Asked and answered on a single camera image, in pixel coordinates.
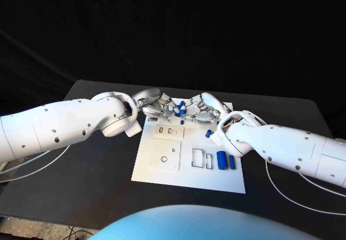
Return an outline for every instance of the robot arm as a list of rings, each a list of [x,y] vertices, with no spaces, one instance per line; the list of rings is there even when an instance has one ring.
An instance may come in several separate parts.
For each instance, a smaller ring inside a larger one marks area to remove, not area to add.
[[[150,88],[133,97],[121,92],[104,92],[91,100],[55,102],[2,116],[0,163],[79,143],[95,130],[105,137],[123,131],[131,137],[141,131],[138,111],[167,119],[169,105],[176,105],[170,97],[159,88]]]
[[[271,164],[346,188],[345,142],[294,128],[267,125],[250,111],[225,109],[225,104],[211,94],[193,97],[189,106],[192,104],[195,109],[206,110],[183,115],[182,119],[190,118],[203,125],[219,121],[211,139],[234,156],[241,158],[255,150]],[[209,122],[200,123],[206,114]]]

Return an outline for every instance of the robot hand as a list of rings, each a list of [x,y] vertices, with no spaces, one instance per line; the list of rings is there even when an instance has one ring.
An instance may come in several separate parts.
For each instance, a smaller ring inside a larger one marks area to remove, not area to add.
[[[189,100],[196,114],[180,117],[198,124],[219,121],[211,135],[215,144],[241,158],[255,150],[277,166],[346,188],[346,142],[278,125],[267,125],[250,111],[231,111],[209,94]]]
[[[2,116],[0,163],[79,143],[97,130],[105,137],[123,131],[131,137],[141,131],[138,111],[153,119],[167,120],[169,105],[179,111],[170,97],[159,88],[150,88],[133,97],[104,92],[91,100],[55,102]]]

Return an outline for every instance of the white cable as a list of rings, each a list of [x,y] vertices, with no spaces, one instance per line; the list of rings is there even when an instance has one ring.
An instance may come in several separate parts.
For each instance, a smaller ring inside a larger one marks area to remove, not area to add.
[[[39,170],[36,170],[36,171],[33,171],[32,173],[29,173],[27,175],[25,175],[25,176],[20,176],[20,177],[17,177],[17,178],[13,178],[13,179],[9,179],[9,180],[4,180],[4,181],[0,181],[0,183],[4,183],[4,182],[10,182],[10,181],[15,181],[15,180],[17,180],[17,179],[22,179],[22,178],[25,178],[25,177],[27,177],[27,176],[30,176],[30,175],[33,175],[35,173],[38,173],[42,169],[45,169],[58,159],[59,159],[59,157],[64,155],[64,153],[66,152],[66,150],[69,149],[69,145],[66,146],[66,148],[65,148],[65,150],[64,150],[64,152],[61,153],[61,155],[56,157],[56,159],[46,165],[46,166],[43,166]]]
[[[271,175],[270,175],[270,172],[268,172],[268,163],[267,163],[267,161],[265,161],[265,169],[267,169],[267,175],[268,175],[270,182],[271,182],[271,184],[273,184],[275,190],[278,191],[278,193],[284,196],[284,198],[286,198],[287,200],[290,200],[294,204],[300,205],[303,208],[310,209],[310,210],[313,210],[313,211],[316,211],[316,212],[320,212],[320,213],[324,213],[324,214],[332,214],[332,215],[342,215],[342,216],[346,216],[346,213],[337,213],[337,212],[320,211],[320,210],[317,210],[317,209],[313,209],[313,208],[310,208],[310,207],[301,205],[301,204],[297,203],[296,201],[293,201],[293,200],[291,200],[291,199],[290,199],[290,198],[288,198],[288,197],[280,192],[280,190],[278,190],[278,188],[277,188],[277,186],[275,186],[275,184],[274,184],[274,182],[273,182]]]
[[[339,196],[346,197],[346,195],[340,194],[340,193],[336,192],[336,191],[329,190],[327,188],[324,188],[323,186],[320,186],[320,185],[317,185],[314,182],[311,182],[311,181],[306,178],[304,175],[301,175],[301,174],[299,174],[299,175],[300,175],[316,187],[319,187],[320,189],[329,191],[329,192],[333,193],[333,194],[337,194]]]
[[[39,158],[40,158],[43,155],[46,155],[49,152],[51,152],[51,150],[46,151],[46,152],[43,152],[38,157],[35,157],[33,159],[30,159],[30,160],[26,161],[25,163],[19,164],[19,165],[15,166],[13,168],[7,169],[6,171],[2,171],[2,172],[0,172],[0,175],[2,175],[2,174],[6,174],[7,172],[10,172],[10,171],[15,170],[15,169],[19,169],[22,166],[25,166],[27,163],[30,163],[32,161],[35,161],[36,159],[39,159]]]

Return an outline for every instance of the black tabletop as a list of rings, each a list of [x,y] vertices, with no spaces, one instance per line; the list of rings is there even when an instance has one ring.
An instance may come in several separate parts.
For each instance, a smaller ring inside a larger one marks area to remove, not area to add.
[[[91,99],[104,92],[133,95],[149,88],[78,81],[65,100]],[[198,90],[160,87],[173,98],[190,98]],[[307,99],[211,92],[235,110],[250,110],[268,124],[283,125],[333,137],[316,103]],[[138,114],[143,127],[146,116]],[[141,133],[104,137],[97,131],[72,145],[59,160],[32,176],[10,182],[0,196],[0,215],[101,229],[127,215],[166,205],[221,207],[268,218],[323,239],[346,238],[346,216],[329,215],[293,204],[275,191],[265,161],[251,151],[241,159],[247,194],[131,181]],[[22,167],[17,176],[35,171],[61,154]],[[345,198],[316,188],[291,172],[270,164],[273,181],[299,203],[327,212],[346,213]],[[340,187],[316,180],[330,189]]]

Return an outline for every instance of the black curtain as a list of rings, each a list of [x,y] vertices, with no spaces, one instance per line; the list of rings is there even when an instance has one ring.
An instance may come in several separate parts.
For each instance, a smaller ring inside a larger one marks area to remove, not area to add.
[[[340,7],[2,0],[0,114],[61,101],[84,79],[311,99],[346,138]]]

